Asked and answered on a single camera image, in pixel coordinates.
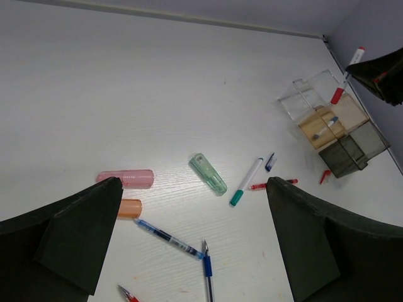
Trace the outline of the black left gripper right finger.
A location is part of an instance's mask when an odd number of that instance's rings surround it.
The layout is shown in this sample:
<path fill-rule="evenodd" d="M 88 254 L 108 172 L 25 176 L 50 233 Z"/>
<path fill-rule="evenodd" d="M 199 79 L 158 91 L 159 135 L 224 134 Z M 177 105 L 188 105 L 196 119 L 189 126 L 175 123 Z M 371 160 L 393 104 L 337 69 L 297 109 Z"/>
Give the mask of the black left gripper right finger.
<path fill-rule="evenodd" d="M 402 227 L 280 177 L 268 179 L 266 193 L 294 301 L 402 301 Z"/>

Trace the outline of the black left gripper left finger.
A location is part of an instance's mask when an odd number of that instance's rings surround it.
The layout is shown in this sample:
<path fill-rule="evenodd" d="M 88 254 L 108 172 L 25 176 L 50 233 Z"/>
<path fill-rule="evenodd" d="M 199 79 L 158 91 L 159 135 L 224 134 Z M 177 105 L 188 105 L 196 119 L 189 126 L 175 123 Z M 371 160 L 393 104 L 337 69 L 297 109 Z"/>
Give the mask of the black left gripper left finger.
<path fill-rule="evenodd" d="M 1 301 L 87 301 L 122 200 L 110 177 L 1 222 Z"/>

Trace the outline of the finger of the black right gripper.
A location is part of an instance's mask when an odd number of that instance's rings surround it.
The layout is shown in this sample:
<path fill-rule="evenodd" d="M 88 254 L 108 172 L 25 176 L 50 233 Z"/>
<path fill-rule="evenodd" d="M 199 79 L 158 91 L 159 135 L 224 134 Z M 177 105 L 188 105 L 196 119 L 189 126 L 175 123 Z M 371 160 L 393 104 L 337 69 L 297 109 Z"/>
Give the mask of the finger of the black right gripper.
<path fill-rule="evenodd" d="M 391 106 L 402 104 L 402 52 L 400 48 L 377 59 L 347 66 L 346 72 L 377 98 Z"/>

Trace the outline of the red capped white marker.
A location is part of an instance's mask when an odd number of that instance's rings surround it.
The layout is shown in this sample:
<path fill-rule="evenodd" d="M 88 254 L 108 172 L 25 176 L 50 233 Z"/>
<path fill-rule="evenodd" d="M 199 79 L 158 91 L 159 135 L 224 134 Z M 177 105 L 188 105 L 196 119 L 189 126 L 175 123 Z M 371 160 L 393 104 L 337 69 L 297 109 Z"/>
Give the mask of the red capped white marker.
<path fill-rule="evenodd" d="M 354 64 L 359 63 L 361 61 L 362 56 L 363 56 L 364 53 L 365 53 L 365 47 L 359 47 L 355 51 L 353 57 L 351 58 L 351 60 L 350 60 L 350 62 L 348 64 L 348 67 L 350 65 L 354 65 Z M 344 91 L 346 89 L 346 86 L 348 84 L 349 78 L 350 78 L 350 74 L 346 70 L 344 72 L 344 75 L 343 75 L 343 80 L 340 82 L 340 84 L 338 85 L 337 89 L 335 90 L 335 92 L 333 94 L 333 97 L 331 99 L 331 104 L 337 104 L 339 102 L 339 100 L 341 99 L 341 96 L 343 95 L 343 93 L 344 93 Z"/>

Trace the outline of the blue capped white marker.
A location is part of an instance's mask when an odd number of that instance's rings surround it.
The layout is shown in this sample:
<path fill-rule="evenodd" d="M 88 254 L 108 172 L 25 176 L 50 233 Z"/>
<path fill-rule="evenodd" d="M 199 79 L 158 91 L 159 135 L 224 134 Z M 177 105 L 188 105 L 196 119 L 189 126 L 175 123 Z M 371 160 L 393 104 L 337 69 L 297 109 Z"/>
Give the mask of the blue capped white marker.
<path fill-rule="evenodd" d="M 322 128 L 320 131 L 318 131 L 313 135 L 312 139 L 317 140 L 321 135 L 323 135 L 326 131 L 328 131 L 330 127 L 332 127 L 338 121 L 338 119 L 339 118 L 337 116 L 334 116 L 332 119 L 330 119 L 326 123 L 326 126 L 324 128 Z"/>

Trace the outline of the green capped white marker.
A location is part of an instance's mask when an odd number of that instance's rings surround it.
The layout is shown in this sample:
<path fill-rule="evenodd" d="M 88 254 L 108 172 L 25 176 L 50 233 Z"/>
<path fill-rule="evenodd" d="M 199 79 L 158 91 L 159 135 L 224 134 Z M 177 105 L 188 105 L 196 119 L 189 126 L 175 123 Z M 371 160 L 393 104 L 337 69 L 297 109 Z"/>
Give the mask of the green capped white marker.
<path fill-rule="evenodd" d="M 244 194 L 244 191 L 246 190 L 249 183 L 252 181 L 253 177 L 256 175 L 258 169 L 260 168 L 261 164 L 263 163 L 263 160 L 264 159 L 262 157 L 259 157 L 254 161 L 253 165 L 248 170 L 246 176 L 243 178 L 241 184 L 235 191 L 234 195 L 231 197 L 231 199 L 229 201 L 230 206 L 235 207 L 237 205 L 237 203 L 241 200 L 241 198 Z"/>

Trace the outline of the blue gel pen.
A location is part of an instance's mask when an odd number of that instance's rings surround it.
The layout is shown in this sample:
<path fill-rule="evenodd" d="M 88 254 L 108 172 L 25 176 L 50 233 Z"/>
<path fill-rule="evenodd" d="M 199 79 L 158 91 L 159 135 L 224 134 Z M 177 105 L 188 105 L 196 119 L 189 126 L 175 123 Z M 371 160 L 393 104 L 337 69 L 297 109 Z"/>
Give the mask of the blue gel pen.
<path fill-rule="evenodd" d="M 187 243 L 184 243 L 180 239 L 166 233 L 165 231 L 155 227 L 154 225 L 151 225 L 145 220 L 135 218 L 134 222 L 139 228 L 153 234 L 153 236 L 158 237 L 159 239 L 165 241 L 167 244 L 183 251 L 184 253 L 198 260 L 202 260 L 202 258 L 204 257 L 204 253 L 198 251 L 197 249 L 188 245 Z"/>

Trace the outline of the green transparent stapler case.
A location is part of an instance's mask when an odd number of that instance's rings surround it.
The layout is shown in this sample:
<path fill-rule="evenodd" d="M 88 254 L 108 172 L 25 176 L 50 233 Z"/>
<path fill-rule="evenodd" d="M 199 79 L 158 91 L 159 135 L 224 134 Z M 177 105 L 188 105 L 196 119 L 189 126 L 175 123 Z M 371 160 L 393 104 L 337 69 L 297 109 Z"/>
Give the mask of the green transparent stapler case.
<path fill-rule="evenodd" d="M 227 192 L 226 183 L 202 153 L 195 154 L 189 165 L 217 196 Z"/>

